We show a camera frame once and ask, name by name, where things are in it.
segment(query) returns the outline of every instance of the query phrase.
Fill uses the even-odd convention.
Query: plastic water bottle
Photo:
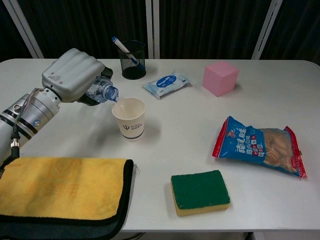
[[[98,76],[94,84],[92,84],[85,94],[93,100],[96,100],[98,103],[104,103],[107,100],[117,102],[119,90],[114,87],[108,77]]]

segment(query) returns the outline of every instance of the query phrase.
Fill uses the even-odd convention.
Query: red and blue snack bag
[[[294,132],[287,126],[256,129],[229,116],[216,140],[216,158],[238,159],[306,178],[304,162]]]

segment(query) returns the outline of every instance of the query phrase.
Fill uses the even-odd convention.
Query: white paper cup
[[[145,129],[145,104],[138,98],[119,99],[112,107],[122,136],[130,141],[138,140]]]

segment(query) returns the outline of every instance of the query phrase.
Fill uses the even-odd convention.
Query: robotic arm
[[[53,62],[42,73],[43,89],[35,88],[0,114],[0,166],[19,157],[19,148],[58,113],[60,103],[99,104],[85,93],[96,77],[112,74],[103,63],[75,48]]]

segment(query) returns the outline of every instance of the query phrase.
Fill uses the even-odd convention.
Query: white table
[[[34,87],[53,59],[0,64],[0,109]],[[146,105],[144,138],[125,140],[111,113],[98,106],[60,105],[60,112],[21,150],[25,156],[133,159],[135,177],[124,232],[320,230],[320,67],[300,60],[228,60],[240,72],[236,88],[215,97],[202,87],[204,68],[217,60],[146,60],[139,80],[121,75],[118,59],[101,60],[114,72],[121,97]],[[173,70],[193,86],[156,99],[142,84]],[[257,128],[289,125],[302,150],[308,179],[236,160],[211,157],[227,116]],[[178,217],[170,177],[220,170],[231,198],[225,211]]]

